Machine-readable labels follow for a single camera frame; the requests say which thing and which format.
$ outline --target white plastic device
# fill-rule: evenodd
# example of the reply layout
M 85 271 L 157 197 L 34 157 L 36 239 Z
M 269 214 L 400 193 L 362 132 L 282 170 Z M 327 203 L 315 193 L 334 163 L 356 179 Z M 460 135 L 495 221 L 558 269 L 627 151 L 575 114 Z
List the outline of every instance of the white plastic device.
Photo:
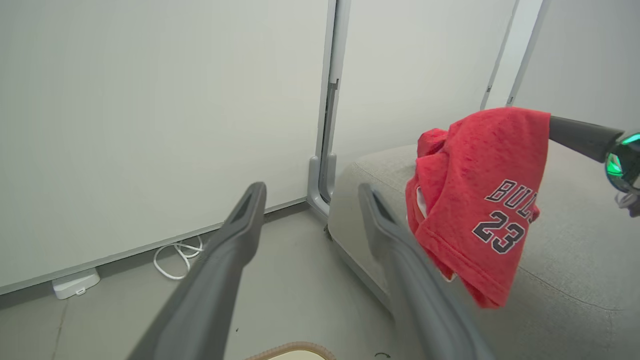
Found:
M 95 268 L 85 271 L 76 272 L 75 274 L 60 277 L 51 281 L 53 292 L 60 300 L 72 297 L 74 295 L 82 295 L 86 290 L 100 281 L 100 276 Z

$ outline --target gray ottoman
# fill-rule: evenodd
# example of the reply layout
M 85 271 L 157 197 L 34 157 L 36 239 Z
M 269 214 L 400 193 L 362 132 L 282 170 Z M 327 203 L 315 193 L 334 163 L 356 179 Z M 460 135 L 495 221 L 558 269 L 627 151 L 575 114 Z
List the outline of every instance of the gray ottoman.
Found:
M 388 308 L 383 269 L 369 252 L 357 187 L 374 184 L 399 218 L 415 146 L 364 156 L 335 184 L 329 232 L 339 253 Z M 613 201 L 603 165 L 550 142 L 532 224 L 507 306 L 480 309 L 448 286 L 499 359 L 640 358 L 640 219 Z

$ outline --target woven rim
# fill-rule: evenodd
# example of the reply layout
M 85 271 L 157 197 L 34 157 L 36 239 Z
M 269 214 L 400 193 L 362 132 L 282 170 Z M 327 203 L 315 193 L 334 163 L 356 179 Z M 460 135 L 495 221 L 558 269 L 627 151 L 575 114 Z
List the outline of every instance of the woven rim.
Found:
M 288 352 L 296 350 L 306 350 L 309 352 L 313 352 L 314 354 L 321 356 L 325 360 L 336 360 L 335 356 L 333 356 L 333 354 L 326 348 L 318 344 L 307 343 L 306 341 L 296 341 L 294 343 L 280 345 L 279 347 L 275 347 L 261 352 L 255 356 L 248 357 L 245 360 L 268 360 L 272 357 L 280 356 L 282 354 L 286 354 Z

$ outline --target white cable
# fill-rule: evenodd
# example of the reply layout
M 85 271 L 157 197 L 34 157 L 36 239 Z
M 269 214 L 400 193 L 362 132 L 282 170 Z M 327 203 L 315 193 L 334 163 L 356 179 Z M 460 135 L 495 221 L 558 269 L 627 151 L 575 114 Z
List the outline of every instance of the white cable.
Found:
M 165 246 L 161 247 L 160 249 L 157 249 L 156 253 L 154 254 L 154 266 L 156 267 L 156 269 L 158 269 L 160 274 L 163 274 L 164 276 L 168 277 L 169 279 L 172 279 L 172 280 L 182 280 L 182 279 L 184 279 L 186 274 L 182 275 L 182 276 L 173 276 L 173 275 L 169 274 L 168 272 L 162 270 L 162 268 L 160 267 L 160 265 L 158 265 L 158 262 L 157 262 L 158 254 L 160 254 L 160 252 L 165 247 L 169 247 L 169 246 L 174 247 L 175 250 L 178 252 L 178 254 L 180 254 L 180 257 L 182 258 L 182 260 L 184 260 L 184 263 L 187 265 L 187 273 L 188 273 L 189 270 L 191 270 L 191 264 L 189 263 L 189 259 L 195 258 L 199 253 L 202 252 L 202 249 L 203 249 L 203 247 L 202 247 L 202 239 L 200 239 L 200 235 L 198 235 L 198 243 L 200 244 L 200 247 L 193 247 L 193 246 L 189 246 L 189 245 L 183 244 L 182 241 L 178 241 L 177 243 L 165 245 Z M 187 249 L 193 250 L 193 254 L 188 254 L 188 255 L 185 254 L 184 252 L 182 252 L 181 247 L 185 247 Z

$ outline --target red cloth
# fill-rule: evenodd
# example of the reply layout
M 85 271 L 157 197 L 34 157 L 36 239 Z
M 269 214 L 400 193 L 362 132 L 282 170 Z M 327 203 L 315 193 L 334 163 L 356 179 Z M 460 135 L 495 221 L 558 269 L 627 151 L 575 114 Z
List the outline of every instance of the red cloth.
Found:
M 499 108 L 418 140 L 406 185 L 416 239 L 443 275 L 458 274 L 481 307 L 507 302 L 547 160 L 549 113 Z M 427 217 L 418 211 L 421 187 Z

